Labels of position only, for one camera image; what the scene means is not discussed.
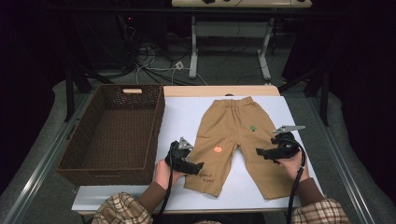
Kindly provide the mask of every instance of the plaid sleeve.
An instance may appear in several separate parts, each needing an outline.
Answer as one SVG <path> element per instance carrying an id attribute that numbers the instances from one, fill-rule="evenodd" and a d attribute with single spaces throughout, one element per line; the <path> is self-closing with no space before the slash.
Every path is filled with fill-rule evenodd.
<path id="1" fill-rule="evenodd" d="M 293 223 L 350 223 L 350 221 L 339 202 L 325 199 L 294 210 Z"/>
<path id="2" fill-rule="evenodd" d="M 92 224 L 152 223 L 149 212 L 130 194 L 112 195 L 96 211 Z"/>

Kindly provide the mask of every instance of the person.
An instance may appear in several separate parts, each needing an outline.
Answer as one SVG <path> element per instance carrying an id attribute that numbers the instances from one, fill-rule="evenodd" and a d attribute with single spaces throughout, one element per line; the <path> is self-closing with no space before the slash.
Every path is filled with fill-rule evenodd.
<path id="1" fill-rule="evenodd" d="M 277 160 L 286 169 L 290 178 L 295 179 L 301 166 L 301 151 L 289 159 Z M 92 223 L 152 223 L 152 213 L 165 197 L 168 188 L 170 167 L 164 160 L 155 167 L 154 180 L 135 199 L 121 192 L 109 197 L 95 213 Z M 173 184 L 185 174 L 173 171 Z M 342 205 L 334 199 L 326 199 L 320 193 L 308 169 L 304 169 L 297 188 L 301 206 L 293 212 L 292 223 L 350 223 Z M 201 221 L 201 223 L 218 223 Z"/>

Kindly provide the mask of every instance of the pants waistband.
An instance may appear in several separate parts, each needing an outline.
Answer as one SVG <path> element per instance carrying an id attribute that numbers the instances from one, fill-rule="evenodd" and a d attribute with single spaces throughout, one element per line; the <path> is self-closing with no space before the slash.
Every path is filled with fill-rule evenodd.
<path id="1" fill-rule="evenodd" d="M 253 99 L 248 96 L 241 100 L 215 100 L 213 105 L 226 105 L 226 106 L 241 106 L 241 105 L 251 105 L 254 103 Z"/>

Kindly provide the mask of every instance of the khaki pants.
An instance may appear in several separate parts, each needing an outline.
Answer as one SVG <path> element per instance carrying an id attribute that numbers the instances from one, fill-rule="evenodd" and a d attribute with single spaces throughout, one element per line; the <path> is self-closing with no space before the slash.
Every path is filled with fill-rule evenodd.
<path id="1" fill-rule="evenodd" d="M 186 177 L 184 187 L 218 197 L 239 148 L 248 173 L 265 199 L 289 196 L 292 180 L 285 169 L 256 152 L 256 147 L 276 147 L 271 143 L 274 129 L 268 114 L 251 97 L 215 100 L 202 118 L 189 157 L 190 162 L 204 161 L 205 165 L 198 175 Z"/>

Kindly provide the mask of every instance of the wicker basket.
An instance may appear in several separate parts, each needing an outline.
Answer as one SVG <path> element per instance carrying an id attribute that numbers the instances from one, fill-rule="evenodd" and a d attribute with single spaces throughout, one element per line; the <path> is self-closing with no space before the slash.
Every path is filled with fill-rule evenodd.
<path id="1" fill-rule="evenodd" d="M 164 107 L 163 85 L 101 85 L 57 172 L 76 186 L 149 184 Z"/>

